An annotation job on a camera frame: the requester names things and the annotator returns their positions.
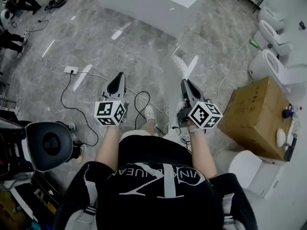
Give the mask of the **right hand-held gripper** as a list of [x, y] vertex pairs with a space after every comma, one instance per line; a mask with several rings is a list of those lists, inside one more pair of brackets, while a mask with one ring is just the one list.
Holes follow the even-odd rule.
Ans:
[[219, 123], [222, 113], [215, 104], [205, 102], [203, 92], [192, 81], [183, 79], [181, 91], [186, 104], [196, 103], [193, 107], [184, 107], [178, 112], [179, 127], [187, 127], [189, 119], [200, 129], [212, 129]]

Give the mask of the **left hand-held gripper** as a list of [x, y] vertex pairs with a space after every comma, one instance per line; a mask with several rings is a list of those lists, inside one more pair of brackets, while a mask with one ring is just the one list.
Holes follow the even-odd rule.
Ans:
[[103, 126], [119, 126], [127, 117], [129, 104], [125, 99], [126, 76], [120, 72], [102, 89], [102, 101], [95, 102], [94, 118]]

